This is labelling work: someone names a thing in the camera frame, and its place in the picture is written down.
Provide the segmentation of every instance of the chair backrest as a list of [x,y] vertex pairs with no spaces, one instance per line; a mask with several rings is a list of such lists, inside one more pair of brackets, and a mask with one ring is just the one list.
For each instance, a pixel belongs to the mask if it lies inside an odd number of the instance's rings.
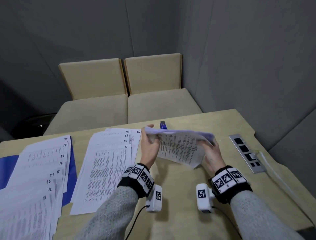
[[118,58],[59,64],[73,100],[127,94]]
[[180,53],[126,58],[124,65],[131,95],[181,88]]

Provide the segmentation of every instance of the wristband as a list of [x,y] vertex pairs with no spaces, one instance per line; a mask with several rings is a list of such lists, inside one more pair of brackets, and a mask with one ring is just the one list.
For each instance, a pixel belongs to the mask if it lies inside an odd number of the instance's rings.
[[212,192],[220,203],[229,203],[232,198],[244,190],[252,191],[247,179],[234,167],[226,166],[219,169],[209,179]]
[[155,183],[148,168],[141,163],[128,167],[121,178],[118,187],[131,187],[137,193],[138,198],[148,197]]

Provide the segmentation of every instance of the light wood tabletop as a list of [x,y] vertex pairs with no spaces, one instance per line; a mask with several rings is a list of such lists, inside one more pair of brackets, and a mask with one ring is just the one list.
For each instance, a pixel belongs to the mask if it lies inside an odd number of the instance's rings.
[[[165,121],[168,129],[191,129],[214,133],[226,164],[238,168],[245,175],[253,191],[267,203],[284,223],[295,230],[311,227],[312,223],[302,213],[297,203],[289,197],[285,188],[272,173],[268,171],[268,174],[253,174],[251,172],[228,137],[231,134],[241,134],[251,150],[260,150],[264,153],[269,164],[300,197],[303,203],[301,204],[302,209],[313,222],[316,222],[316,199],[288,168],[273,160],[255,138],[255,131],[235,109],[115,127],[140,129],[153,123],[156,128],[159,128],[160,121]],[[105,128],[99,128],[69,133],[73,140],[77,174],[82,166],[90,137],[93,133],[104,130]],[[18,155],[31,143],[62,135],[65,134],[2,142],[0,144],[0,157]],[[136,162],[140,161],[140,156],[139,146]],[[239,239],[229,221],[220,212],[203,214],[198,211],[195,186],[198,183],[207,183],[210,178],[209,173],[203,167],[191,169],[185,165],[157,158],[150,172],[155,183],[162,186],[162,210],[155,214],[143,211],[139,215],[129,239]],[[137,214],[144,205],[145,199],[140,199],[135,213]],[[221,208],[234,220],[228,204],[223,205],[214,200],[214,205]],[[93,214],[70,216],[71,207],[72,204],[68,204],[62,208],[62,215],[58,221],[54,239],[73,238],[93,216]]]

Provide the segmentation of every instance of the gray sweater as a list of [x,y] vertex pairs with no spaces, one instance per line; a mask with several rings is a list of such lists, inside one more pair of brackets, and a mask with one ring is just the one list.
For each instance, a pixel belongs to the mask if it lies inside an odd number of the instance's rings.
[[[132,188],[118,187],[101,205],[76,239],[123,240],[127,225],[133,218],[137,202],[137,194]],[[303,239],[297,232],[285,225],[251,191],[238,193],[232,198],[230,205],[243,239]]]

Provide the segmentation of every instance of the chair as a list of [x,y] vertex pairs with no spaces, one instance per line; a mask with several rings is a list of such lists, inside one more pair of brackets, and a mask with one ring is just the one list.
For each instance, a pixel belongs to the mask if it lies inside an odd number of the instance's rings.
[[128,123],[202,113],[181,89],[181,54],[127,58],[124,65],[130,91]]
[[61,63],[73,101],[65,102],[44,135],[127,124],[127,90],[121,60]]

